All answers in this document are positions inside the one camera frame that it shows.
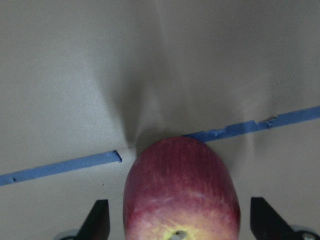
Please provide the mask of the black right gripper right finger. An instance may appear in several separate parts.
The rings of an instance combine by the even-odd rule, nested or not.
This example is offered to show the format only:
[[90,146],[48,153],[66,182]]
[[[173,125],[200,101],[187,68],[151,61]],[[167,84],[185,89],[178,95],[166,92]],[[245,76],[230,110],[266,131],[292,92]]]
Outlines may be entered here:
[[256,240],[300,239],[263,197],[251,197],[250,229]]

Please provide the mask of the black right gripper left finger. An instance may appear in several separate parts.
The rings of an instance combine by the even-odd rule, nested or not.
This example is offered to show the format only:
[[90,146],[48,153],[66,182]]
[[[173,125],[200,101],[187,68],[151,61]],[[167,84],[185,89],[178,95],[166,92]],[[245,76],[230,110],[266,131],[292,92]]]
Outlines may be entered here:
[[110,235],[110,212],[107,199],[97,200],[75,240],[107,240]]

